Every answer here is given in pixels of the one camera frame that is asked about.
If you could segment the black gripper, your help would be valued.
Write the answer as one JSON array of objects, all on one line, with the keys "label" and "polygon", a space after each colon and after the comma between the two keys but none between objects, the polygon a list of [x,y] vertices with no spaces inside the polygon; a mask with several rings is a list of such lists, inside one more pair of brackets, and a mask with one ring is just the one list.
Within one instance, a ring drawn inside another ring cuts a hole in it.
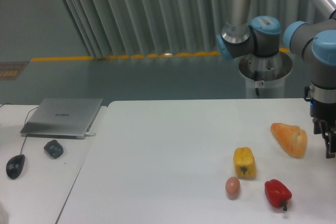
[{"label": "black gripper", "polygon": [[304,87],[303,98],[310,103],[313,133],[321,134],[324,139],[326,158],[335,158],[335,89],[311,84]]}]

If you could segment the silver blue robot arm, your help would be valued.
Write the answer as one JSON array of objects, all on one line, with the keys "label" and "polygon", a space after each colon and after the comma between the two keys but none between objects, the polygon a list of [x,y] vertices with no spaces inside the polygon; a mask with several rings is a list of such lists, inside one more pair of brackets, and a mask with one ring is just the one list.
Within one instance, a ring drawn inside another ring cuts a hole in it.
[{"label": "silver blue robot arm", "polygon": [[326,17],[308,24],[294,22],[285,31],[271,16],[248,21],[251,0],[227,0],[227,19],[217,35],[219,52],[225,58],[240,58],[239,71],[246,80],[247,96],[257,98],[263,88],[282,94],[292,61],[281,52],[283,43],[301,57],[312,71],[311,83],[304,89],[310,103],[314,134],[326,145],[326,158],[335,157],[335,0],[311,0]]}]

